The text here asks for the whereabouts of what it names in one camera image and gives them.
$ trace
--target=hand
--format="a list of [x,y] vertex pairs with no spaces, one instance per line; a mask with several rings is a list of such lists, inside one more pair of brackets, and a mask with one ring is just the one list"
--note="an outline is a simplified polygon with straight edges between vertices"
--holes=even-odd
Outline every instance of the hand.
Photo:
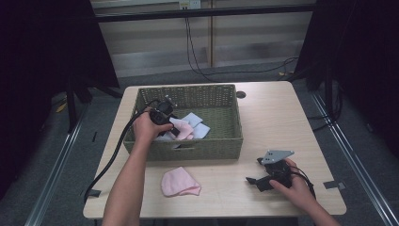
[[[295,162],[289,158],[286,158],[285,161],[289,166],[293,167],[291,168],[291,171],[298,172],[298,170],[295,168]],[[312,207],[318,205],[317,200],[309,191],[304,179],[300,178],[299,176],[292,175],[292,184],[293,185],[290,188],[287,188],[275,180],[270,181],[270,185],[272,187],[281,192],[290,202],[305,212],[311,211]]]
[[159,133],[173,128],[172,123],[157,125],[152,122],[149,114],[150,108],[141,114],[134,122],[133,129],[135,132],[136,143],[150,144]]

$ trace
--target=basket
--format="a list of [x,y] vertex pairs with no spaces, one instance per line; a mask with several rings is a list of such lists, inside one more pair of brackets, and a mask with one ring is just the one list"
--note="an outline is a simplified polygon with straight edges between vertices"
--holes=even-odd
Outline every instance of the basket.
[[[177,105],[173,109],[175,116],[183,118],[193,112],[211,130],[203,139],[155,140],[150,147],[148,161],[239,158],[243,135],[235,85],[139,89],[133,113],[154,99],[162,100],[166,95]],[[132,130],[126,133],[123,143],[130,152],[135,143]],[[177,144],[180,144],[179,148],[173,148]]]

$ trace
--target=light wood table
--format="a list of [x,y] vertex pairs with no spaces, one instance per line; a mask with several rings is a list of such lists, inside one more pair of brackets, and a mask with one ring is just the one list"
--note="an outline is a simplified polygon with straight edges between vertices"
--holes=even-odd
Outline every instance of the light wood table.
[[[292,85],[288,82],[259,82],[236,83],[235,86],[237,91],[247,94],[246,98],[238,99],[244,135],[240,158],[148,162],[141,217],[251,218],[303,215],[277,191],[260,192],[247,182],[246,177],[259,179],[267,175],[256,159],[264,156],[269,149],[295,151],[290,158],[310,177],[317,200],[330,214],[344,214],[346,206],[338,188],[324,188],[323,182],[332,181],[333,177]],[[97,173],[110,159],[124,125],[131,117],[138,88],[129,87],[124,92]],[[122,145],[112,167],[93,187],[102,193],[99,198],[88,199],[84,209],[86,218],[103,217],[109,191],[127,157],[128,153]],[[163,196],[161,180],[164,173],[178,167],[184,167],[199,182],[202,187],[199,196]]]

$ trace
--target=black bar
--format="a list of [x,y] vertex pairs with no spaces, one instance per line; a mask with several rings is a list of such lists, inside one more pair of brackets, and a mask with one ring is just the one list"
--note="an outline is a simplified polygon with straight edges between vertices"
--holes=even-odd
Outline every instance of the black bar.
[[337,5],[303,4],[303,5],[287,5],[287,6],[256,7],[256,8],[205,8],[205,9],[170,10],[170,11],[142,12],[142,13],[104,14],[104,15],[97,15],[95,17],[56,19],[56,21],[62,21],[66,23],[84,23],[84,22],[109,23],[109,22],[143,21],[143,20],[159,20],[159,19],[191,18],[191,17],[305,12],[305,11],[315,11],[317,9],[323,9],[323,8],[330,8],[334,6]]

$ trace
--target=metal bar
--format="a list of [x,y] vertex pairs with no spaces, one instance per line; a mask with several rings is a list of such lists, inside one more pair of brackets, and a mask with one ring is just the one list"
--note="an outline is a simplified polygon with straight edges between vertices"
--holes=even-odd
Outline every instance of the metal bar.
[[202,9],[190,9],[190,10],[142,12],[142,13],[100,14],[96,15],[95,17],[59,18],[59,19],[50,19],[50,21],[56,23],[60,22],[110,23],[110,22],[143,21],[143,20],[159,20],[159,19],[191,18],[191,17],[306,12],[306,11],[315,11],[317,9],[331,8],[336,6],[338,5],[303,4],[303,5],[285,5],[285,6],[256,7],[256,8],[202,8]]
[[56,184],[58,183],[59,177],[61,176],[61,173],[68,160],[68,156],[71,152],[72,146],[76,141],[77,135],[79,134],[79,130],[82,125],[82,119],[85,117],[87,109],[88,105],[85,105],[79,121],[73,128],[72,132],[67,135],[64,146],[59,153],[58,159],[56,160],[56,163],[50,173],[49,178],[47,179],[43,190],[40,193],[39,198],[36,200],[35,205],[29,214],[25,226],[37,226],[41,224],[48,205],[53,198],[54,192],[56,190]]
[[[315,93],[313,93],[312,97],[320,113],[322,115],[326,115],[326,105],[323,102],[321,96],[319,94],[316,95]],[[366,168],[364,168],[355,150],[350,145],[348,139],[344,135],[338,123],[333,122],[330,117],[325,117],[325,121],[329,124],[329,129],[332,135],[337,140],[339,146],[341,147],[341,150],[343,151],[343,154],[348,160],[349,165],[358,176],[361,185],[363,186],[364,190],[366,191],[367,195],[369,196],[371,202],[375,206],[376,211],[381,216],[385,225],[398,226],[399,221],[393,213],[390,204],[387,202],[384,195],[367,172]]]

